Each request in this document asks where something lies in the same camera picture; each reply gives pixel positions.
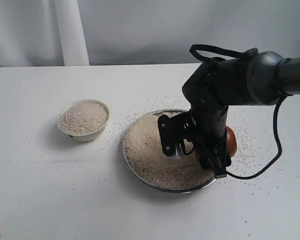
white bowl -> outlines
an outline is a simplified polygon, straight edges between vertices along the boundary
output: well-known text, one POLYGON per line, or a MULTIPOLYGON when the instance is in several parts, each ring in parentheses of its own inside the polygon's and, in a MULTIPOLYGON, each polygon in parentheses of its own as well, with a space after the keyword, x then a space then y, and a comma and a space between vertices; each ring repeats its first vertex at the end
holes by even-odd
POLYGON ((105 128, 108 124, 109 118, 110 118, 110 111, 109 111, 108 106, 105 103, 103 103, 102 101, 94 100, 94 99, 83 99, 83 100, 75 101, 75 102, 69 104, 68 106, 66 106, 64 109, 62 109, 57 117, 56 124, 57 124, 58 128, 60 129, 60 131, 63 132, 64 134, 68 135, 69 137, 71 137, 77 141, 88 142, 88 141, 92 141, 100 136, 100 134, 105 130, 105 128), (71 107, 78 105, 80 103, 98 103, 98 104, 100 104, 101 106, 103 106, 104 110, 107 113, 107 119, 106 119, 105 123, 99 129, 97 129, 93 132, 90 132, 87 134, 82 134, 82 135, 69 135, 65 131, 63 131, 59 126, 60 116, 63 113, 65 113, 67 110, 69 110, 71 107))

black cable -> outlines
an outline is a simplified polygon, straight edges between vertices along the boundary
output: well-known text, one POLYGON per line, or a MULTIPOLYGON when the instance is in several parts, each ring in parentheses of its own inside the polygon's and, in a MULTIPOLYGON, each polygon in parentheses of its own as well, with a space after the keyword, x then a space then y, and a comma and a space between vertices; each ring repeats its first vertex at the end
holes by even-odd
POLYGON ((274 164, 280 158, 280 156, 282 154, 282 146, 281 146, 281 142, 280 142, 279 135, 278 135, 278 112, 279 112, 279 108, 280 108, 281 104, 283 103, 283 101, 286 98, 287 98, 287 96, 283 96, 282 98, 280 98, 280 100, 275 105, 274 112, 273 112, 273 135, 274 135, 275 143, 278 147, 278 153, 264 168, 262 168, 260 171, 258 171, 257 173, 255 173, 251 176, 238 176, 238 175, 234 175, 233 173, 227 171, 226 173, 229 176, 236 178, 236 179, 241 179, 241 180, 254 179, 254 178, 260 176, 261 174, 263 174, 272 164, 274 164))

white wall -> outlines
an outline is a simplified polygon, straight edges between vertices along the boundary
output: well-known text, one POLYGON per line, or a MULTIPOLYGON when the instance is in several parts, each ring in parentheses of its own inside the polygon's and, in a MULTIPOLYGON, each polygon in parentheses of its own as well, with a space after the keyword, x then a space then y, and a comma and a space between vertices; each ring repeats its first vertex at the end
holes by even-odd
MULTIPOLYGON (((300 56, 300 0, 78 0, 90 63, 188 63, 192 44, 300 56)), ((53 0, 0 0, 0 66, 62 65, 53 0)))

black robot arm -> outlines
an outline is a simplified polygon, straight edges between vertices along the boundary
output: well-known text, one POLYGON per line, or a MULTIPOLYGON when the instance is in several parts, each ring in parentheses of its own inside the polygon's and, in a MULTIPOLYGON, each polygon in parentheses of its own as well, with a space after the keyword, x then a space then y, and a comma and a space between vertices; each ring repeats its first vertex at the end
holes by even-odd
MULTIPOLYGON (((182 87, 191 108, 188 113, 158 119, 162 151, 173 157, 181 153, 187 139, 199 153, 202 168, 212 169, 216 178, 223 178, 231 165, 226 150, 228 106, 277 105, 273 116, 276 121, 282 101, 300 95, 300 58, 285 59, 272 51, 258 53, 257 48, 236 52, 210 45, 193 45, 190 52, 203 62, 182 87), (233 59, 208 58, 198 51, 233 59)), ((276 137, 276 124, 273 131, 276 137)), ((276 140, 279 151, 272 163, 282 151, 279 138, 276 140)))

stainless steel tray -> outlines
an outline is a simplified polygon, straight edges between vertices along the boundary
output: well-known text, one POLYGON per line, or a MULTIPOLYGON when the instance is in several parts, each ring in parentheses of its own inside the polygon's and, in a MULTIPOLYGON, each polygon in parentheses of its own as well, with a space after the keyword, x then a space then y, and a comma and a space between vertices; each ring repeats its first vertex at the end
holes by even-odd
MULTIPOLYGON (((163 110, 157 110, 157 111, 153 111, 153 112, 150 112, 150 113, 147 113, 145 114, 144 116, 149 116, 149 115, 160 115, 162 113, 166 113, 166 112, 170 112, 170 113, 175 113, 175 112, 179 112, 179 113, 185 113, 187 111, 185 110, 180 110, 180 109, 163 109, 163 110)), ((129 171, 136 177, 138 178, 140 181, 142 181, 143 183, 155 188, 155 189, 158 189, 160 191, 163 191, 163 192, 168 192, 168 193, 177 193, 177 194, 185 194, 185 193, 191 193, 191 192, 194 192, 194 191, 197 191, 199 189, 203 189, 207 186, 209 186, 210 184, 212 184, 216 179, 213 177, 211 178, 209 181, 203 183, 203 184, 200 184, 198 186, 195 186, 195 187, 191 187, 191 188, 185 188, 185 189, 170 189, 170 188, 163 188, 163 187, 160 187, 160 186, 157 186, 153 183, 150 183, 148 182, 147 180, 143 179, 133 168, 132 166, 130 165, 129 163, 129 160, 127 158, 127 154, 126 154, 126 151, 125 151, 125 138, 123 137, 123 141, 122 141, 122 151, 123 151, 123 158, 124 158, 124 162, 127 166, 127 168, 129 169, 129 171)))

